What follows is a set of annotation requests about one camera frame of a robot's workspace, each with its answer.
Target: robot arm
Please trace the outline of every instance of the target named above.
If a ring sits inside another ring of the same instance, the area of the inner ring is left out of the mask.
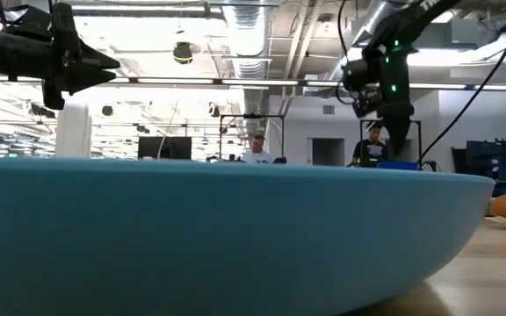
[[[407,57],[415,53],[413,42],[435,18],[460,0],[418,0],[408,8],[382,20],[363,58],[351,61],[343,72],[343,86],[360,98],[354,105],[359,118],[376,111],[388,133],[394,152],[399,153],[414,114],[409,97]]]
[[[53,14],[21,5],[0,17],[0,75],[9,81],[18,76],[42,79],[44,105],[62,110],[62,91],[70,95],[116,77],[105,69],[119,68],[118,61],[101,54],[79,39],[69,4],[54,4]],[[6,14],[19,15],[7,21]]]

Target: white shirt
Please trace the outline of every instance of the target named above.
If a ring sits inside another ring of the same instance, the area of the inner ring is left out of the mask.
[[[271,155],[265,151],[253,153],[248,150],[243,154],[242,160],[247,163],[272,163]]]

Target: white wall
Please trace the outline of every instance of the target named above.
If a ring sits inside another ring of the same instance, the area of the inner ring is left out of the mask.
[[[447,127],[473,92],[440,91],[441,126]],[[442,141],[442,156],[438,163],[453,171],[451,147],[466,147],[467,140],[506,139],[506,92],[481,92],[464,116]]]
[[[422,121],[423,150],[448,126],[466,101],[469,91],[432,91],[413,101],[416,108],[414,119]],[[322,115],[322,106],[333,104],[336,114]],[[271,97],[273,113],[280,106],[280,97]],[[307,164],[308,138],[341,138],[345,141],[347,163],[359,140],[358,119],[347,105],[335,99],[321,100],[316,97],[296,97],[285,123],[285,156],[290,163]],[[270,127],[267,150],[280,156],[280,147]],[[412,137],[412,153],[417,159],[416,133]],[[453,171],[451,147],[465,147],[467,140],[506,139],[506,92],[482,92],[469,107],[466,114],[425,157],[435,160],[443,171]]]

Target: black t-shirt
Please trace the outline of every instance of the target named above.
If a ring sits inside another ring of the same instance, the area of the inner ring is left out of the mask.
[[[362,140],[362,146],[360,144],[359,141],[352,153],[352,158],[358,158],[362,167],[376,167],[378,162],[387,161],[387,148],[384,143]]]

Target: security camera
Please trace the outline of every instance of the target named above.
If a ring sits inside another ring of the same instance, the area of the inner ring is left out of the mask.
[[[114,113],[114,110],[112,109],[112,106],[105,105],[105,106],[103,106],[103,109],[101,110],[101,112],[105,116],[111,116]]]
[[[190,64],[192,62],[191,43],[178,42],[173,48],[173,59],[181,65]]]

